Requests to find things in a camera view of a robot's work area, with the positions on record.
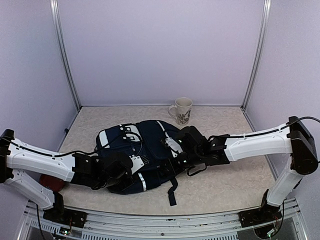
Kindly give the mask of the navy blue student backpack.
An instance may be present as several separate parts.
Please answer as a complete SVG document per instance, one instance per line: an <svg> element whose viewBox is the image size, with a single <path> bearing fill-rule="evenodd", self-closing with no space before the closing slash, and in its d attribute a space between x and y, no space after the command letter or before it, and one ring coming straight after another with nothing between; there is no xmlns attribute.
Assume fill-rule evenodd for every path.
<svg viewBox="0 0 320 240"><path fill-rule="evenodd" d="M179 129L162 120L144 120L138 123L126 123L101 130L96 137L95 150L106 158L111 153L124 153L131 157L140 156L144 166L131 175L134 180L132 194L155 189L161 184L171 182L168 199L171 206L177 204L175 190L178 187L177 176L163 176L160 164L166 159L176 161L170 149L165 145L166 138L174 139Z"/></svg>

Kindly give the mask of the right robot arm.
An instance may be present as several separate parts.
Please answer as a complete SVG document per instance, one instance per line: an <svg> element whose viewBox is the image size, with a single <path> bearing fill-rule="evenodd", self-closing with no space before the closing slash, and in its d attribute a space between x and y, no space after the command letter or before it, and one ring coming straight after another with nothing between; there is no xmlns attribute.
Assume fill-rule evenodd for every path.
<svg viewBox="0 0 320 240"><path fill-rule="evenodd" d="M314 173L319 166L314 137L303 120L303 117L291 116L286 123L267 130L209 138L196 127L187 126L174 137L165 137L163 144L173 152L174 163L186 171L201 164L226 165L250 157L287 154L286 167L264 193L261 206L253 212L260 222L266 222L279 211L302 178Z"/></svg>

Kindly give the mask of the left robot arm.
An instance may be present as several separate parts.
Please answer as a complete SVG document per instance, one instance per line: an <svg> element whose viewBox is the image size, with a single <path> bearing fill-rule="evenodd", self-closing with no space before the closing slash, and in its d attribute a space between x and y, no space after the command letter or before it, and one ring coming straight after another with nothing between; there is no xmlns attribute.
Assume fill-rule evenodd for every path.
<svg viewBox="0 0 320 240"><path fill-rule="evenodd" d="M93 190L116 185L121 177L131 176L133 160L121 152L108 157L72 151L59 153L28 145L6 129L0 136L0 182L12 186L44 211L53 222L73 222L80 212L64 206L63 196L47 189L25 171L38 172Z"/></svg>

